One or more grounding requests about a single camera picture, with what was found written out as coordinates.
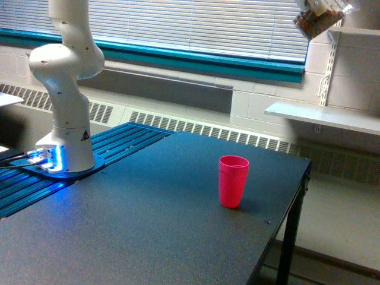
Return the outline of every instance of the table leg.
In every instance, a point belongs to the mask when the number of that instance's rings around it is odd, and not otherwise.
[[[292,264],[293,251],[296,244],[298,224],[302,209],[303,196],[305,195],[305,182],[302,183],[286,221],[284,242],[281,250],[280,265],[278,266],[276,285],[286,285],[290,266]]]

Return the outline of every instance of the window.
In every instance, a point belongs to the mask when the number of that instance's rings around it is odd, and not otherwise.
[[[90,25],[108,42],[303,64],[298,12],[294,0],[90,0]],[[0,1],[0,27],[58,34],[48,0]]]

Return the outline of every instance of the mounting plate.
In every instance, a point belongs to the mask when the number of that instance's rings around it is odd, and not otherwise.
[[[21,167],[20,169],[23,169],[27,172],[31,172],[33,174],[50,178],[50,179],[59,179],[59,180],[81,180],[87,176],[90,176],[91,174],[94,174],[95,172],[98,172],[99,170],[102,170],[105,168],[105,159],[101,156],[94,156],[95,158],[95,166],[91,169],[88,169],[86,171],[80,171],[80,172],[68,172],[68,173],[49,173],[44,171],[43,169],[37,167],[37,166],[26,166]],[[19,159],[16,161],[13,161],[11,165],[13,166],[19,166],[23,164],[29,164],[30,162],[27,159]]]

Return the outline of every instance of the bag of snacks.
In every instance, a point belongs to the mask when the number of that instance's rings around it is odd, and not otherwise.
[[[296,0],[302,10],[294,19],[296,27],[312,40],[345,15],[360,8],[358,0]]]

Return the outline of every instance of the red cup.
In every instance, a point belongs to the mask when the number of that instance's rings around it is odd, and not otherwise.
[[[219,198],[222,206],[236,208],[243,197],[249,161],[239,156],[223,156],[219,160]]]

